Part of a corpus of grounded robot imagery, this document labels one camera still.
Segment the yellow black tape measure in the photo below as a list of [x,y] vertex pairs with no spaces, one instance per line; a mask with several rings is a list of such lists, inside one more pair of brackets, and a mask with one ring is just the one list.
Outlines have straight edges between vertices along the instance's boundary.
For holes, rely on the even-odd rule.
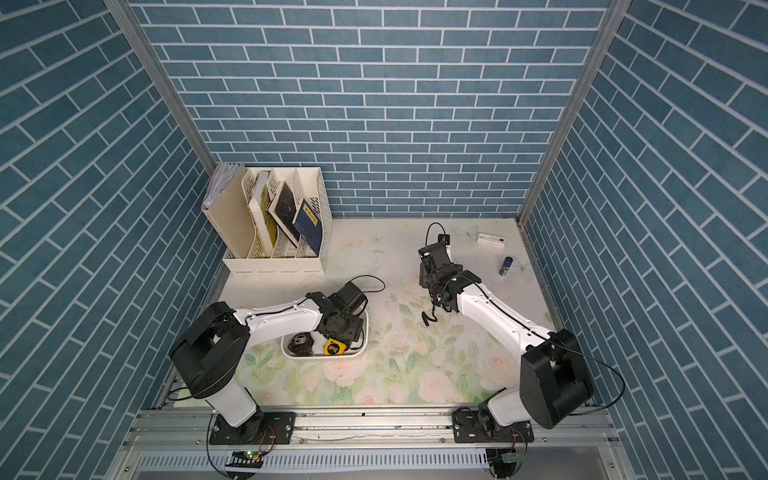
[[329,338],[323,348],[323,353],[325,356],[338,356],[343,355],[346,350],[346,344],[336,339]]

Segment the black 5M tape measure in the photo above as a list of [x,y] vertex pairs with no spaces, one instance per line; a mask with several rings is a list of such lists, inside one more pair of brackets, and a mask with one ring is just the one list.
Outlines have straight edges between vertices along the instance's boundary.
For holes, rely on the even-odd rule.
[[313,355],[314,339],[310,332],[294,335],[288,343],[288,351],[294,357],[309,357]]

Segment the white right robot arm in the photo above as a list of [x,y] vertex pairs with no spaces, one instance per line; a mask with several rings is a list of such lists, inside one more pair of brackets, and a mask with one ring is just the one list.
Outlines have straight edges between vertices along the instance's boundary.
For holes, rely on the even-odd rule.
[[453,262],[445,244],[425,246],[418,254],[419,285],[432,305],[475,321],[518,361],[518,385],[478,407],[477,422],[487,437],[527,421],[552,429],[592,397],[586,358],[571,332],[538,325],[505,304],[477,275]]

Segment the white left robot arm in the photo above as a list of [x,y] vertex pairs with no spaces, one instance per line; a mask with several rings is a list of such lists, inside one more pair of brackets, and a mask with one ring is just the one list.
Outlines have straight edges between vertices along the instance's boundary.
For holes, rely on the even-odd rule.
[[344,350],[361,338],[366,293],[349,281],[330,295],[310,292],[272,307],[234,309],[220,301],[206,307],[180,333],[168,357],[190,395],[206,401],[226,423],[241,427],[257,418],[259,406],[236,378],[247,350],[282,337],[319,333]]

